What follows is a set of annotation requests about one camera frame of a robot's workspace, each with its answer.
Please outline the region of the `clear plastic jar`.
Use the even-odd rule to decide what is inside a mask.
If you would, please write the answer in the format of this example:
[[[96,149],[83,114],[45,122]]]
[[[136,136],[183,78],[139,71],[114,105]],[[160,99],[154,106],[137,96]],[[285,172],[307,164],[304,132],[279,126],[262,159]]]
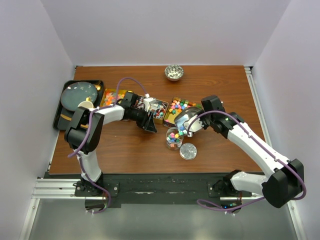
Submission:
[[[184,133],[176,127],[171,127],[167,130],[165,139],[170,150],[178,150],[182,146]]]

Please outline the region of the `tray of paper stars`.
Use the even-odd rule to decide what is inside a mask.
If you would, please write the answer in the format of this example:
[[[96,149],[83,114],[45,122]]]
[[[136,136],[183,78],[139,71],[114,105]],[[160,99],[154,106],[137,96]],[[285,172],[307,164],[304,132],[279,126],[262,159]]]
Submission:
[[[189,107],[197,107],[201,109],[202,105],[184,98],[173,97],[164,115],[163,125],[168,128],[174,127],[175,118],[182,112],[182,110]]]

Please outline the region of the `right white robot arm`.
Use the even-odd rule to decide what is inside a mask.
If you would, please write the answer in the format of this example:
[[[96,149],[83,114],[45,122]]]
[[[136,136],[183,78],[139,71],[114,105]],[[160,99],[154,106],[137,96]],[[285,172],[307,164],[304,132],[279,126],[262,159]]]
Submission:
[[[207,126],[242,149],[263,171],[262,175],[234,170],[213,185],[216,192],[233,197],[240,191],[263,196],[275,208],[307,194],[304,165],[290,160],[263,141],[235,112],[226,113],[216,95],[203,98],[201,104]]]

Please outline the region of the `tin of translucent star candies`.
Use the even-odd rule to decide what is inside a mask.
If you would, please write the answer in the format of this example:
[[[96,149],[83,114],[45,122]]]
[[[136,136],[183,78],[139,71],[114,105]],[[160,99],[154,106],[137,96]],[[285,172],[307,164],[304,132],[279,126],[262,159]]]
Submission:
[[[106,88],[102,95],[102,100],[100,102],[100,107],[109,106],[113,104],[116,99],[123,99],[127,90],[120,89],[116,91],[115,88]]]

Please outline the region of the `gold tin of candies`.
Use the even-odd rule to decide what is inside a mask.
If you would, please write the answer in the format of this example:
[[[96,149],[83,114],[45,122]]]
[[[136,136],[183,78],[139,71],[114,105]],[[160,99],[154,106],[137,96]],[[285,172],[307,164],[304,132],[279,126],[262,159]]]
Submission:
[[[155,107],[155,109],[152,110],[154,123],[163,124],[169,103],[156,99],[156,103],[154,103],[153,106]]]

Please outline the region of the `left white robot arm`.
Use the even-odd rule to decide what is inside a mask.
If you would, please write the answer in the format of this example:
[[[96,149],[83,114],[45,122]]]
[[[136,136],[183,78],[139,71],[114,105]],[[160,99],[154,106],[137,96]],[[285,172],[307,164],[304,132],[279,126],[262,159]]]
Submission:
[[[138,107],[136,106],[138,98],[137,94],[128,91],[124,98],[107,106],[97,108],[79,106],[71,118],[64,134],[65,141],[73,150],[68,157],[77,157],[81,178],[87,181],[85,189],[92,196],[99,196],[104,190],[104,184],[99,181],[102,170],[96,153],[104,125],[131,120],[147,132],[157,132],[153,117],[154,111],[158,108],[157,100],[145,94],[142,106]]]

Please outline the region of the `metal scoop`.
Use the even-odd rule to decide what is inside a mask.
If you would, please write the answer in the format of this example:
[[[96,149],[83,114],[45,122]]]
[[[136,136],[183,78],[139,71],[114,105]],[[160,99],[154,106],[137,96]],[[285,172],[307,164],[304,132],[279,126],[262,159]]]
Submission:
[[[201,100],[202,107],[191,106],[184,109],[174,119],[174,124],[178,130],[183,129],[183,134],[192,137],[194,133],[201,129],[207,129],[211,125],[211,116],[206,115],[198,118],[190,127],[190,123],[200,114],[208,111],[222,111],[225,112],[225,108],[220,99],[215,96],[205,97]]]

